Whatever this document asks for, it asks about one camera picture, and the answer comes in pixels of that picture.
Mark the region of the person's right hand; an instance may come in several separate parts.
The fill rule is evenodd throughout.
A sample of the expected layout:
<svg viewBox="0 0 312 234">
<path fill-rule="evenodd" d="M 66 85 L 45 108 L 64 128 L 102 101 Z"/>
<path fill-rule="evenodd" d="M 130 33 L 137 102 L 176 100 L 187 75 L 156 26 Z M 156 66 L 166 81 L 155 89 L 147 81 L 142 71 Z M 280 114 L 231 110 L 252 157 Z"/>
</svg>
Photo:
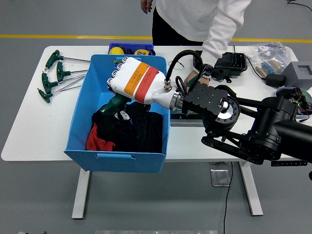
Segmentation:
<svg viewBox="0 0 312 234">
<path fill-rule="evenodd" d="M 153 9 L 152 6 L 153 6 L 153 0 L 141 0 L 140 1 L 141 10 L 145 14 L 148 14 L 152 11 L 152 9 Z"/>
</svg>

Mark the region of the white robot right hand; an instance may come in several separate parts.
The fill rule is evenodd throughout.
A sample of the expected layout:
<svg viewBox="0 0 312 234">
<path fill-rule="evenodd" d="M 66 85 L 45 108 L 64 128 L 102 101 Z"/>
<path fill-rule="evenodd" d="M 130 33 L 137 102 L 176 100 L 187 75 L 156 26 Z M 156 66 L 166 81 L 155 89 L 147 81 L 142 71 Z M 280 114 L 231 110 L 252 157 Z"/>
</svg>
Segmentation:
<svg viewBox="0 0 312 234">
<path fill-rule="evenodd" d="M 142 104 L 157 103 L 168 110 L 175 110 L 181 99 L 170 78 L 134 57 L 124 57 L 107 84 L 116 94 Z"/>
</svg>

